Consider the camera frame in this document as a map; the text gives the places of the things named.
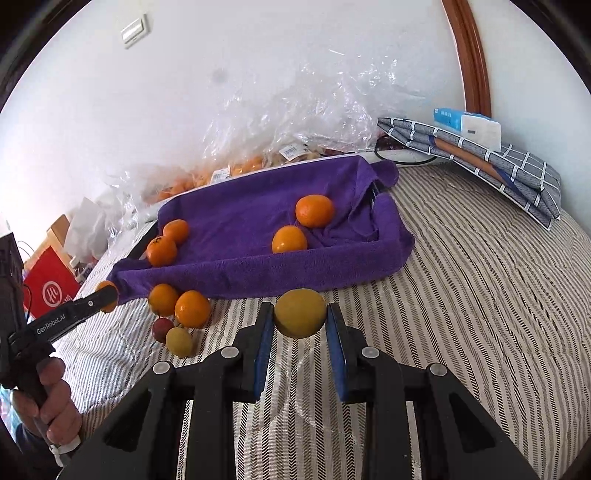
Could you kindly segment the person's left hand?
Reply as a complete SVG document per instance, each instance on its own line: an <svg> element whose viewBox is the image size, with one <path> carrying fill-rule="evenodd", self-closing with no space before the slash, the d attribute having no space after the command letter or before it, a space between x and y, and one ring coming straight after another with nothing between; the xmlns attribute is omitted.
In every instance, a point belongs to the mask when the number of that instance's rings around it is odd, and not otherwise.
<svg viewBox="0 0 591 480"><path fill-rule="evenodd" d="M47 427L45 436L56 445L66 445L79 434L82 416L71 398L69 384L63 379L64 362L50 357L37 367L41 384L47 392L45 403L38 407L26 393L14 390L12 403L24 426L34 435L41 437L38 426Z"/></svg>

